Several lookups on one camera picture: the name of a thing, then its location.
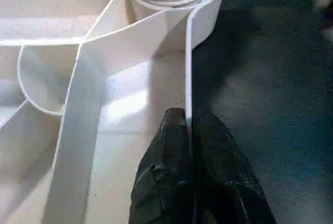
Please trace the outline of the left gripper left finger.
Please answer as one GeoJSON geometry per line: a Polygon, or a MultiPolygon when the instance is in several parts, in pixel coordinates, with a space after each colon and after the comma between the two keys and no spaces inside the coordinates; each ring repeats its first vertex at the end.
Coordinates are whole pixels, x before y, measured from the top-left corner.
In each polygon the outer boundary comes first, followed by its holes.
{"type": "Polygon", "coordinates": [[[142,157],[131,193],[130,223],[192,223],[194,193],[182,108],[166,110],[142,157]]]}

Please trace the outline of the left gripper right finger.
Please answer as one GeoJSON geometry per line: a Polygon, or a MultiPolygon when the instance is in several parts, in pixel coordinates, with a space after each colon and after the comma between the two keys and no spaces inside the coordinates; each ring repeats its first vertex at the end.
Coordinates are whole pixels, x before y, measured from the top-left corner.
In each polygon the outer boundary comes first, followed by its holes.
{"type": "Polygon", "coordinates": [[[275,223],[265,193],[227,126],[202,112],[192,127],[200,222],[275,223]]]}

